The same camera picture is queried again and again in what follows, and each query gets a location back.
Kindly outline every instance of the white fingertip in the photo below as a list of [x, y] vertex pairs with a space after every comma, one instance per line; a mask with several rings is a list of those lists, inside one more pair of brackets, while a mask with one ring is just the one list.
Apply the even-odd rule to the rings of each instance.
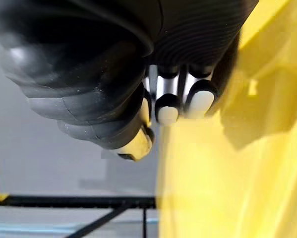
[[124, 155], [125, 158], [127, 156], [133, 161], [139, 161], [149, 154], [152, 144], [152, 139], [147, 134], [145, 128], [142, 127], [127, 145], [113, 151], [120, 155]]
[[139, 113], [140, 113], [140, 118], [145, 123], [145, 126], [150, 127], [152, 125], [152, 122], [149, 117], [149, 105], [146, 98], [143, 98], [142, 107]]
[[162, 107], [158, 111], [158, 122], [163, 126], [169, 126], [175, 123], [178, 119], [179, 112], [174, 107]]
[[199, 91], [195, 93], [190, 102], [186, 116], [190, 119], [203, 117], [210, 109], [213, 102], [213, 93], [209, 91]]

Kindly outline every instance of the black metal bar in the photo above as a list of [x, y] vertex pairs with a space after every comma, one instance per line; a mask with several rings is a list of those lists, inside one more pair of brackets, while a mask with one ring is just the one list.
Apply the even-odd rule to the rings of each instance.
[[131, 209], [156, 209], [154, 197], [58, 197], [10, 195], [0, 206], [51, 208], [120, 208], [129, 204]]
[[147, 210], [143, 208], [143, 238], [147, 238]]
[[108, 223], [114, 217], [117, 217], [118, 215], [120, 215], [121, 213], [126, 211], [129, 207], [130, 207], [130, 204], [124, 204], [120, 208], [113, 210], [112, 212], [110, 212], [110, 213], [106, 214], [105, 216], [97, 219], [96, 221], [86, 225], [85, 227], [77, 230], [75, 233], [68, 235], [65, 238], [83, 238], [87, 234], [90, 234], [97, 228], [100, 228], [104, 224]]

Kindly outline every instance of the yellow cloth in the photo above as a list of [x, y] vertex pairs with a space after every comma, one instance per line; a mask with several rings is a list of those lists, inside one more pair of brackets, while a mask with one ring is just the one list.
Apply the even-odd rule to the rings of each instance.
[[217, 112], [160, 147], [161, 238], [297, 238], [297, 0], [260, 0]]

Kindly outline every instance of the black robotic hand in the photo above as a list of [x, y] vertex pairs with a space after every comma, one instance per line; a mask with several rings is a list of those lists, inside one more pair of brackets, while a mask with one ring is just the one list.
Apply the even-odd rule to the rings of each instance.
[[[153, 140], [146, 68], [158, 65], [157, 121], [207, 111], [224, 90], [230, 70], [223, 69], [256, 4], [0, 0], [2, 66], [30, 107], [58, 120], [61, 131], [139, 160]], [[222, 69], [220, 60], [228, 61]]]

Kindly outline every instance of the metal rod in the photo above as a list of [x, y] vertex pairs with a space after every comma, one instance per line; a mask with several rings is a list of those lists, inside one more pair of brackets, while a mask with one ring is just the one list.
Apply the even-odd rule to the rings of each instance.
[[101, 226], [108, 223], [113, 218], [117, 217], [119, 214], [126, 211], [128, 208], [130, 208], [130, 204], [124, 204], [120, 208], [113, 210], [112, 212], [106, 214], [105, 216], [97, 219], [96, 221], [86, 225], [85, 227], [77, 230], [75, 233], [68, 235], [65, 238], [83, 238], [87, 234], [90, 234], [94, 230], [100, 228]]
[[147, 238], [147, 210], [143, 208], [143, 238]]
[[0, 206], [50, 208], [119, 208], [130, 204], [132, 209], [156, 209], [154, 197], [67, 197], [10, 195]]

